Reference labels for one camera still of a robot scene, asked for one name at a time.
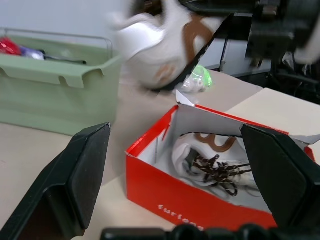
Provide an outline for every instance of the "shoelace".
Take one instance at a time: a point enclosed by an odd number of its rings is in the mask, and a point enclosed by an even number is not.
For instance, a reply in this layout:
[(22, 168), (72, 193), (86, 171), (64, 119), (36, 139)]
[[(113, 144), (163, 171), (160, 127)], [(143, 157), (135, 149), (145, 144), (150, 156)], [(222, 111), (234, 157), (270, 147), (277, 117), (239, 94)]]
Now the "shoelace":
[(196, 167), (206, 173), (204, 176), (203, 181), (205, 183), (210, 182), (214, 180), (216, 183), (212, 184), (212, 187), (216, 187), (220, 185), (225, 189), (225, 191), (231, 195), (232, 197), (235, 197), (238, 195), (238, 187), (237, 185), (229, 179), (229, 177), (242, 175), (245, 173), (252, 172), (252, 170), (240, 170), (240, 168), (243, 167), (249, 167), (250, 164), (242, 164), (242, 165), (231, 165), (229, 166), (225, 162), (217, 162), (218, 167), (214, 167), (216, 161), (219, 159), (219, 155), (215, 155), (211, 159), (206, 159), (202, 156), (198, 156), (194, 163), (193, 167)]

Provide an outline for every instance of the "sneaker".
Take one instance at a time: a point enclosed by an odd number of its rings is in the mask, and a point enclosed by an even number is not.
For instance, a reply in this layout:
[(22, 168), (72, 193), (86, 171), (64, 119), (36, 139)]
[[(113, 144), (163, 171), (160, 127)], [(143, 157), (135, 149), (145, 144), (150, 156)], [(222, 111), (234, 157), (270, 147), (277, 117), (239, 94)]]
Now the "sneaker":
[(198, 186), (220, 186), (233, 197), (238, 186), (258, 190), (242, 138), (184, 134), (174, 144), (172, 161), (180, 177)]
[(138, 14), (113, 20), (116, 43), (130, 73), (144, 87), (173, 90), (192, 73), (224, 18), (197, 15), (178, 0), (144, 3), (135, 5)]

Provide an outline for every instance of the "red shoe box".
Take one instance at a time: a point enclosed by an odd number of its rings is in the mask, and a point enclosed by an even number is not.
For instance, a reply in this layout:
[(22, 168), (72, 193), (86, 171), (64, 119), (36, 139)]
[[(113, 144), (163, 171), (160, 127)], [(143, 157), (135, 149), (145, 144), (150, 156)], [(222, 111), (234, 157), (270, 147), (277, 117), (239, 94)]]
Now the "red shoe box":
[[(201, 230), (208, 227), (236, 230), (246, 223), (265, 228), (276, 226), (261, 195), (239, 190), (237, 199), (231, 196), (222, 199), (192, 186), (191, 181), (180, 180), (171, 162), (172, 147), (182, 134), (195, 132), (241, 137), (244, 124), (268, 126), (193, 105), (179, 92), (177, 102), (178, 105), (128, 148), (127, 198), (176, 225), (189, 223)], [(298, 140), (301, 137), (291, 138), (310, 159), (314, 158), (306, 143), (311, 138), (303, 137), (303, 142)]]

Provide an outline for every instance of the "green plastic basket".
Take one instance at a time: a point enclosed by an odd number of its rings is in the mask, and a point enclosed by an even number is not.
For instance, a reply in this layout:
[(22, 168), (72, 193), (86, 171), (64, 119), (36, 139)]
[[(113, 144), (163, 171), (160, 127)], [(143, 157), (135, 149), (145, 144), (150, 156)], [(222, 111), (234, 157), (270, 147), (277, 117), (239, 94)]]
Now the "green plastic basket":
[(87, 65), (0, 54), (0, 122), (66, 135), (116, 118), (121, 57), (112, 49), (7, 35)]

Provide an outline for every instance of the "brown logo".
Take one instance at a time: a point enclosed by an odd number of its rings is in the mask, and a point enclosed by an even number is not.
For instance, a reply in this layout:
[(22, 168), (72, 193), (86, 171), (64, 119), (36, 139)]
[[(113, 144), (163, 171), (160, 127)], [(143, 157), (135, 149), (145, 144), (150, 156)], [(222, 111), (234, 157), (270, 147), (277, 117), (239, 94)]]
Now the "brown logo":
[(160, 67), (159, 71), (155, 74), (155, 78), (159, 80), (160, 83), (165, 83), (171, 79), (171, 76), (175, 72), (176, 67), (171, 64), (165, 64)]
[(202, 137), (201, 133), (196, 133), (195, 139), (197, 139), (199, 142), (208, 144), (213, 151), (216, 151), (217, 153), (224, 153), (228, 151), (237, 140), (235, 137), (229, 137), (226, 142), (222, 146), (217, 146), (215, 143), (216, 135), (215, 134), (209, 134), (206, 137)]
[(194, 42), (196, 37), (197, 36), (202, 37), (205, 41), (205, 44), (208, 44), (212, 39), (212, 37), (214, 36), (214, 32), (212, 32), (208, 27), (203, 25), (203, 23), (201, 22), (204, 16), (199, 16), (195, 13), (190, 14), (190, 16), (191, 16), (191, 22), (187, 23), (183, 27), (183, 33), (182, 33), (188, 64), (190, 64), (197, 55), (194, 48)]

